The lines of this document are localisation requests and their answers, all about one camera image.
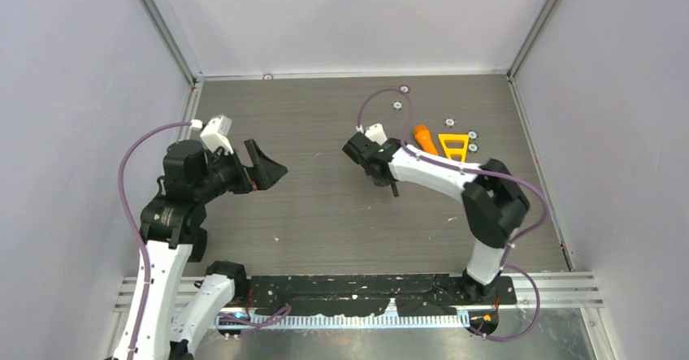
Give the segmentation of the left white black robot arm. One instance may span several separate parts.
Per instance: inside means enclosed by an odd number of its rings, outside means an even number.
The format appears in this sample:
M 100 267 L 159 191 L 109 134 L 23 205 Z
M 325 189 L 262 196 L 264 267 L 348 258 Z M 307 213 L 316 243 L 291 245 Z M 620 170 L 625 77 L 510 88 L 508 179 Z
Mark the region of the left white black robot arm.
M 206 205 L 225 193 L 267 190 L 288 173 L 255 141 L 245 141 L 245 148 L 251 166 L 237 154 L 209 150 L 200 141 L 168 147 L 158 193 L 141 212 L 140 270 L 114 359 L 192 359 L 221 309 L 248 299 L 245 266 L 216 261 L 188 305 L 179 314 L 174 311 L 185 265 L 200 261 L 206 250 Z

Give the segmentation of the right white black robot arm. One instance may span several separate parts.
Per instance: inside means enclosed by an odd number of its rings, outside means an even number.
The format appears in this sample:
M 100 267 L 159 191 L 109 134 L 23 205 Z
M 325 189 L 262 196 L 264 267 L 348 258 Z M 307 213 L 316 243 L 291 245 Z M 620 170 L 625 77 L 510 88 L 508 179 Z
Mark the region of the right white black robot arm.
M 404 145 L 396 138 L 378 143 L 362 132 L 350 137 L 342 150 L 376 186 L 396 189 L 397 182 L 409 182 L 459 201 L 474 237 L 462 273 L 464 293 L 479 304 L 496 293 L 495 280 L 501 274 L 508 241 L 531 208 L 502 162 L 461 163 Z

